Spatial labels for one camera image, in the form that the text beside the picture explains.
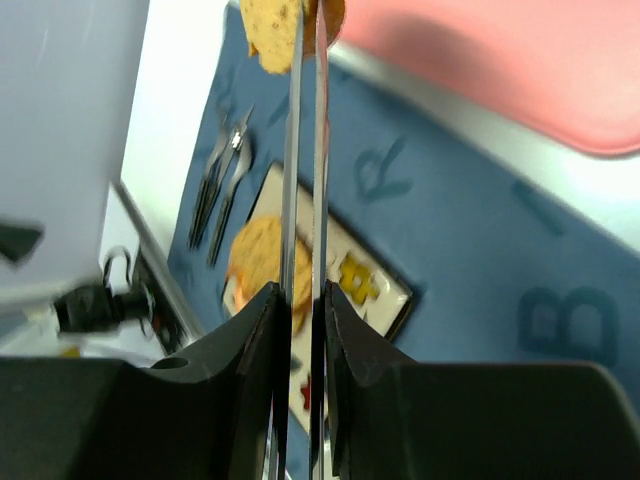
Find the seeded bread slice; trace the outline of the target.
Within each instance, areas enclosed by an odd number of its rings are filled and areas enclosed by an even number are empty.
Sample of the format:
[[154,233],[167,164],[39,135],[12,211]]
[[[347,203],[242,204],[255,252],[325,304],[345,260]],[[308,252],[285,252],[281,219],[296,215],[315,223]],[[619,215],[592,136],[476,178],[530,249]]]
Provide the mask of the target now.
[[[281,220],[276,215],[252,218],[234,238],[228,277],[236,276],[248,301],[268,282],[280,280]],[[311,255],[296,237],[294,292],[312,282]]]

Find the seeded bread sandwich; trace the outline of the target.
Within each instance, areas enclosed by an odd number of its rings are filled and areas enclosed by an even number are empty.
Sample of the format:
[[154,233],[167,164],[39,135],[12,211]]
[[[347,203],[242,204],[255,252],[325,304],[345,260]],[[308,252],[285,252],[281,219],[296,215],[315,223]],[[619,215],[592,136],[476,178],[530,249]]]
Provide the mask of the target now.
[[246,0],[240,3],[249,54],[270,74],[285,74],[294,63],[297,31],[303,28],[302,56],[317,55],[328,69],[328,48],[344,23],[343,0]]

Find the orange glazed bagel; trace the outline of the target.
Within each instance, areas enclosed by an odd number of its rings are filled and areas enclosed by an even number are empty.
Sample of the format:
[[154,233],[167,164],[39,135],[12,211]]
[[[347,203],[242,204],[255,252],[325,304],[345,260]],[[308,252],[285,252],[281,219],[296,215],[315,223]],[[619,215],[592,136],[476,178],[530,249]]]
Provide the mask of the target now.
[[[311,311],[312,299],[310,285],[311,283],[309,281],[305,281],[303,288],[294,292],[293,337],[300,334]],[[248,304],[248,300],[244,298],[243,290],[236,276],[231,276],[227,279],[222,300],[229,317],[236,315]]]

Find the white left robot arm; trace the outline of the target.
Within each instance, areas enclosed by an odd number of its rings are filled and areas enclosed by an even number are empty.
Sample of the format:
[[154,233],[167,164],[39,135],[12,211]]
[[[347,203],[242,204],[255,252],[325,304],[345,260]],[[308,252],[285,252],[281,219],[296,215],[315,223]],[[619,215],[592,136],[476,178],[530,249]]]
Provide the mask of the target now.
[[98,269],[121,170],[149,5],[1,5],[1,217],[44,231],[1,266],[1,303],[42,300]]

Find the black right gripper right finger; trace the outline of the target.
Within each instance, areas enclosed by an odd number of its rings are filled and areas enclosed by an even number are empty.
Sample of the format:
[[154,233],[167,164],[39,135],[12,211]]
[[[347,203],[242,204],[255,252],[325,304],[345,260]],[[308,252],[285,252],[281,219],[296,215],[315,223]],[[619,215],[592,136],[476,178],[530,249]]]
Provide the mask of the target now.
[[334,282],[325,316],[332,471],[343,479],[635,479],[639,419],[590,363],[420,363]]

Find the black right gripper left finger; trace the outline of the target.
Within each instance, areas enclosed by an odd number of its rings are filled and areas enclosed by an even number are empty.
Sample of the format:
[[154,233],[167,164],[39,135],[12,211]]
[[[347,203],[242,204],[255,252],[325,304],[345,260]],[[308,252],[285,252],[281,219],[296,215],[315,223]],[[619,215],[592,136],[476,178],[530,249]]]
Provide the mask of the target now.
[[281,479],[290,359],[274,283],[149,368],[119,359],[1,361],[5,479]]

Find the metal kitchen tongs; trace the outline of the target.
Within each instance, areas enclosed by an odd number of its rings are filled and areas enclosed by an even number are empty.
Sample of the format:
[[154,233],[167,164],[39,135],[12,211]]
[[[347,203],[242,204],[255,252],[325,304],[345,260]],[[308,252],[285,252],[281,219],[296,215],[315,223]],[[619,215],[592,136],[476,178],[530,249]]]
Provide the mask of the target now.
[[306,450],[305,470],[280,464],[295,479],[330,479],[329,427],[326,394],[326,321],[324,300],[328,278],[328,4],[300,6],[296,13],[295,39],[290,65],[281,193],[282,241],[280,279],[287,307],[295,303],[297,261],[309,258],[305,310],[301,327],[291,342],[291,353],[301,366],[291,376],[289,409],[304,431],[298,446]]

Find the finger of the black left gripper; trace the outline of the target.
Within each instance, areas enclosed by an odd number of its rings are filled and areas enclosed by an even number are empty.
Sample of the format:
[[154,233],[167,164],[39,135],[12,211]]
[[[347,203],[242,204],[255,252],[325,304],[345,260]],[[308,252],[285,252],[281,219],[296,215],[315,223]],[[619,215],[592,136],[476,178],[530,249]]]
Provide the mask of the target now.
[[1,257],[11,265],[20,265],[28,260],[45,230],[39,225],[1,223]]

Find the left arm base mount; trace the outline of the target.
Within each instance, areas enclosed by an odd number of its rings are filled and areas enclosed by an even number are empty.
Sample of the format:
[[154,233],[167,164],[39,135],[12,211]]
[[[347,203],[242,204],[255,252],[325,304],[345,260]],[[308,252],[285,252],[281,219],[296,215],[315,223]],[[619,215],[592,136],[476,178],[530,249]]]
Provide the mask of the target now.
[[161,253],[141,244],[132,280],[151,298],[151,312],[139,321],[142,333],[148,340],[157,340],[165,355],[178,352],[202,335],[199,321]]

